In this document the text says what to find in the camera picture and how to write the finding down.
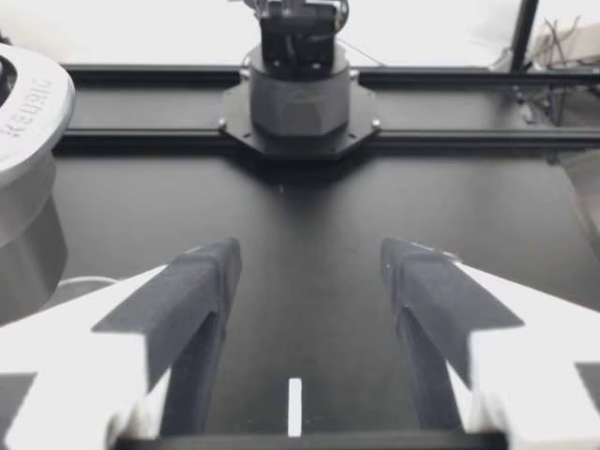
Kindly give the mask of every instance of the white cable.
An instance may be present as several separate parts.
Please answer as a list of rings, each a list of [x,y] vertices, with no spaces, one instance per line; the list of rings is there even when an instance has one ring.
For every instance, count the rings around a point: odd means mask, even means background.
[[[58,283],[58,288],[64,288],[66,286],[70,286],[72,284],[79,284],[79,283],[107,283],[107,284],[114,284],[116,283],[117,280],[114,278],[108,278],[108,277],[73,277],[73,278],[67,278],[67,279],[63,279]]]

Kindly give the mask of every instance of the keurig logo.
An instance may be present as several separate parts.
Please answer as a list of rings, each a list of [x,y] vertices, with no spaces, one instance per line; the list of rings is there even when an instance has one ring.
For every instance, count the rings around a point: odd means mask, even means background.
[[[52,80],[35,78],[18,109],[0,127],[0,133],[19,138],[34,123],[52,94]]]

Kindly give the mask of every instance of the black table surface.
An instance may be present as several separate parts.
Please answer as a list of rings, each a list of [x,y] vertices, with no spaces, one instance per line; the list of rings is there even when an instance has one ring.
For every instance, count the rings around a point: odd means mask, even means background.
[[[386,236],[600,308],[577,199],[562,168],[541,158],[63,157],[55,198],[67,276],[127,277],[240,240],[210,433],[285,433],[292,377],[304,384],[305,433],[417,427],[379,275]]]

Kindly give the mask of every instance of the silver coffee maker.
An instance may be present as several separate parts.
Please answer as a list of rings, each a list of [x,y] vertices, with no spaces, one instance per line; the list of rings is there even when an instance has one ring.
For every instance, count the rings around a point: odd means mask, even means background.
[[[0,325],[40,309],[65,269],[52,149],[73,104],[59,65],[0,44]]]

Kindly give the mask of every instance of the octagonal mounting plate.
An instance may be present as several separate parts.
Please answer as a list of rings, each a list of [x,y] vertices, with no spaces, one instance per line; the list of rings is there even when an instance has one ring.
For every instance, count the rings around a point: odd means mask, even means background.
[[[320,138],[279,138],[265,133],[250,119],[249,83],[243,80],[223,94],[221,133],[271,159],[338,159],[375,136],[378,123],[374,92],[352,80],[350,120]]]

